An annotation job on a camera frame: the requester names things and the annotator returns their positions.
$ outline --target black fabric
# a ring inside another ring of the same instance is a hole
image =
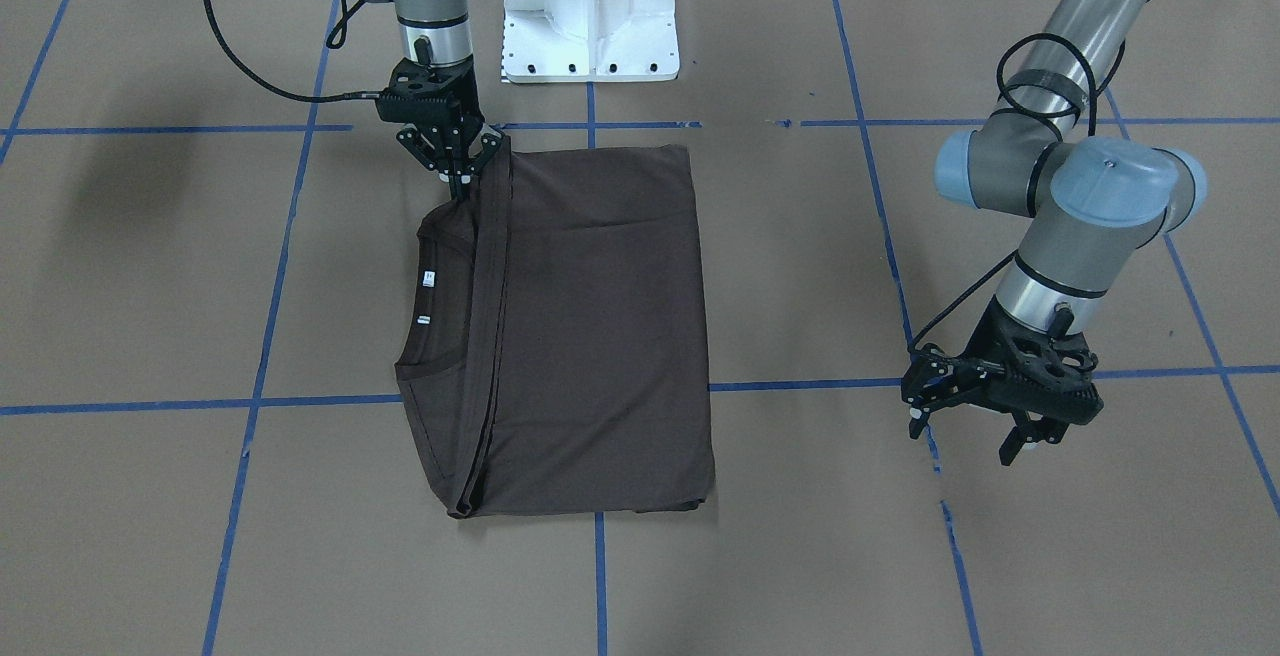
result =
[[[396,374],[449,515],[705,500],[707,320],[684,147],[504,146],[419,242]]]

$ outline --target light blue joint cap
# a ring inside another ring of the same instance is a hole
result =
[[[947,138],[933,163],[933,187],[948,201],[978,209],[969,184],[969,140],[973,131],[957,131]]]
[[[1149,146],[1093,136],[1080,141],[1050,192],[1071,217],[1106,228],[1142,226],[1169,208],[1178,167]]]
[[[1196,160],[1196,156],[1188,154],[1187,151],[1183,151],[1180,149],[1165,149],[1165,147],[1160,147],[1157,149],[1157,151],[1164,151],[1170,156],[1174,156],[1179,161],[1183,161],[1183,165],[1185,165],[1187,169],[1192,172],[1192,183],[1196,184],[1196,199],[1192,201],[1190,213],[1188,213],[1187,218],[1183,219],[1183,223],[1185,224],[1189,220],[1192,220],[1192,218],[1196,215],[1196,211],[1198,211],[1199,208],[1204,205],[1204,199],[1208,199],[1208,173],[1204,170],[1203,165],[1201,165],[1201,163]]]

